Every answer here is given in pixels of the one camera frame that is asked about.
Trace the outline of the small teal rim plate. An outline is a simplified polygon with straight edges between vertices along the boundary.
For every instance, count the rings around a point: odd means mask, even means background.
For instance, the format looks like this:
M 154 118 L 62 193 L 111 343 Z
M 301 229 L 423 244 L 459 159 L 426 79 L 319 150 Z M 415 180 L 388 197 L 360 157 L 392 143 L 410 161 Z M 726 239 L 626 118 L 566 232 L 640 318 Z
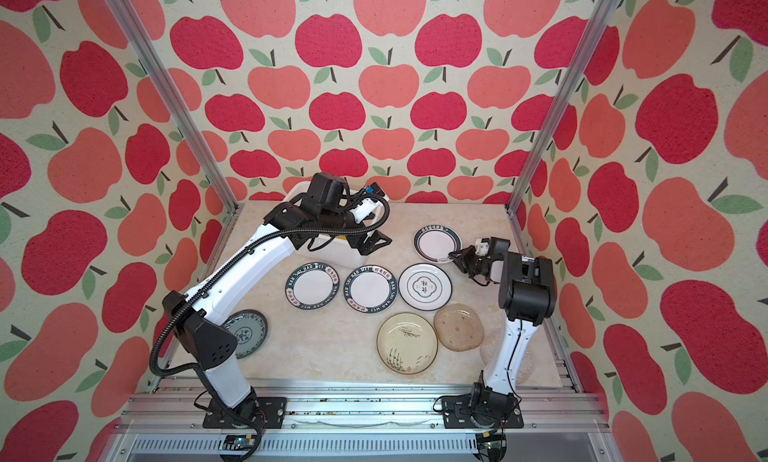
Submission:
M 423 226 L 413 238 L 416 253 L 433 264 L 451 262 L 449 254 L 462 248 L 460 236 L 450 227 L 441 224 Z

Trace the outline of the teal rim lettered plate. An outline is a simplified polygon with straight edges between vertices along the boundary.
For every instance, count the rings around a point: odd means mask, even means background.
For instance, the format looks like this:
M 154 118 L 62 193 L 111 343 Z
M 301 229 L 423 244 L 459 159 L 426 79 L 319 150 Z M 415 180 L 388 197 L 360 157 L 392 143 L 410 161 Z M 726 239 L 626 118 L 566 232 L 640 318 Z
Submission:
M 343 296 L 354 310 L 373 314 L 386 310 L 398 293 L 395 275 L 380 265 L 364 265 L 354 269 L 343 285 Z
M 339 288 L 339 274 L 334 267 L 324 262 L 309 262 L 289 275 L 285 295 L 292 306 L 311 311 L 327 306 Z

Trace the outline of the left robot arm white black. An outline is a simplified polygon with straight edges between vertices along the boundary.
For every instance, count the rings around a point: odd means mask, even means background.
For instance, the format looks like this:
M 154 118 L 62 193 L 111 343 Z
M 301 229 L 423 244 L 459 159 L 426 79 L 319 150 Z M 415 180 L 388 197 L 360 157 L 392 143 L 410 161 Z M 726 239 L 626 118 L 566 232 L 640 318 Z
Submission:
M 170 377 L 193 370 L 218 404 L 234 409 L 245 402 L 253 389 L 234 355 L 236 339 L 223 327 L 239 301 L 306 239 L 320 234 L 366 236 L 378 230 L 390 214 L 388 200 L 375 193 L 363 194 L 360 200 L 342 206 L 332 219 L 312 215 L 309 210 L 307 200 L 294 198 L 278 204 L 248 244 L 217 271 L 185 294 L 167 294 L 163 304 L 168 323 L 149 356 L 153 375 Z M 193 363 L 168 369 L 159 366 L 159 351 L 171 333 L 193 355 Z

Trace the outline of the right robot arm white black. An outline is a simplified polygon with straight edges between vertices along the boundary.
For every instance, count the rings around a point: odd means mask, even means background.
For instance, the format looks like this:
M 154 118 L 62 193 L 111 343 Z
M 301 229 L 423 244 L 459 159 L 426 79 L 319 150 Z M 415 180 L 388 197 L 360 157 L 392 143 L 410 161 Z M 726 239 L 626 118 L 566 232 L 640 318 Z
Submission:
M 515 392 L 527 345 L 556 307 L 553 262 L 509 248 L 509 240 L 490 237 L 448 254 L 471 280 L 481 276 L 484 286 L 498 285 L 498 306 L 505 314 L 505 329 L 481 380 L 484 387 L 504 395 Z

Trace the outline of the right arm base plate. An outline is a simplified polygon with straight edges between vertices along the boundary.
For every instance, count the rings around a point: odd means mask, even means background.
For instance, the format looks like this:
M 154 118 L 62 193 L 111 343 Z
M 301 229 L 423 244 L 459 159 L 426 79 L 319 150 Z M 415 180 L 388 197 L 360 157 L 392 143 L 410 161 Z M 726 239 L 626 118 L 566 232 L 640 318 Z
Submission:
M 525 423 L 520 402 L 512 393 L 491 392 L 479 398 L 467 393 L 441 397 L 437 412 L 447 429 L 522 429 Z

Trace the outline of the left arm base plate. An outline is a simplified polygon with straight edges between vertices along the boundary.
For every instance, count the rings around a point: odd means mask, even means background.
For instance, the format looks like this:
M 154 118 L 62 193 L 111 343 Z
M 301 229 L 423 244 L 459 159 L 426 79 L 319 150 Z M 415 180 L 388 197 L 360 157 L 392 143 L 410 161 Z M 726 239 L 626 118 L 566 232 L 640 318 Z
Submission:
M 286 413 L 285 397 L 246 397 L 235 408 L 211 400 L 204 410 L 206 429 L 280 429 Z

